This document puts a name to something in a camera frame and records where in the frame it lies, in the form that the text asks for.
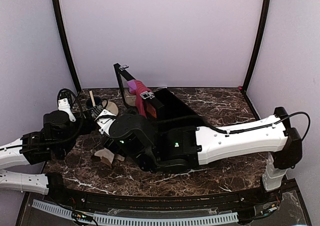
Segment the cream brown sock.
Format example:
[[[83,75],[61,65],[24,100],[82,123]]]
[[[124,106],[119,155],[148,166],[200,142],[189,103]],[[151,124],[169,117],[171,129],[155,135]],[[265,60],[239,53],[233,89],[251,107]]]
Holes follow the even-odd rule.
[[[109,149],[100,149],[96,151],[90,159],[93,162],[101,162],[108,166],[109,168],[112,168],[113,162],[114,161],[120,161],[123,162],[125,160],[125,157],[120,155],[120,154],[114,154],[111,152]]]

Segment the black display box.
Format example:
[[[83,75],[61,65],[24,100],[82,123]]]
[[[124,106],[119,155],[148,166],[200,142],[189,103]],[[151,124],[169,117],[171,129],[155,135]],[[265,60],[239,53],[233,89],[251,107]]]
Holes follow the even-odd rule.
[[[115,63],[113,68],[123,104],[129,110],[138,111],[136,107],[137,96],[130,93],[130,89],[134,85],[129,83],[135,78],[127,71],[127,65]],[[141,99],[146,118],[161,131],[172,128],[207,125],[207,121],[203,117],[198,115],[167,88],[145,92]]]

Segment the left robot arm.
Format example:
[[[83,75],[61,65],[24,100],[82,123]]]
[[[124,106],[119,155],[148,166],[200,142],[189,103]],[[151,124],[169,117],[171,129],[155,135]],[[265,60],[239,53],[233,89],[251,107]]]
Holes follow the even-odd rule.
[[[23,135],[0,148],[0,187],[5,190],[49,195],[67,204],[70,192],[64,188],[59,173],[28,174],[12,172],[15,166],[35,165],[51,159],[63,160],[73,149],[77,138],[90,134],[96,123],[88,111],[67,113],[55,110],[43,116],[43,128]]]

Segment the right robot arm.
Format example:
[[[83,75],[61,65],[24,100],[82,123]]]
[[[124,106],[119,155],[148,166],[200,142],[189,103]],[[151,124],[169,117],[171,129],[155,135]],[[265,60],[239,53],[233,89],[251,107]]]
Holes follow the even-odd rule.
[[[262,187],[255,191],[255,199],[266,203],[287,170],[302,159],[304,136],[290,119],[283,107],[277,107],[266,118],[222,127],[197,114],[149,120],[141,114],[116,116],[107,110],[96,122],[100,133],[145,172],[181,173],[230,157],[267,152]]]

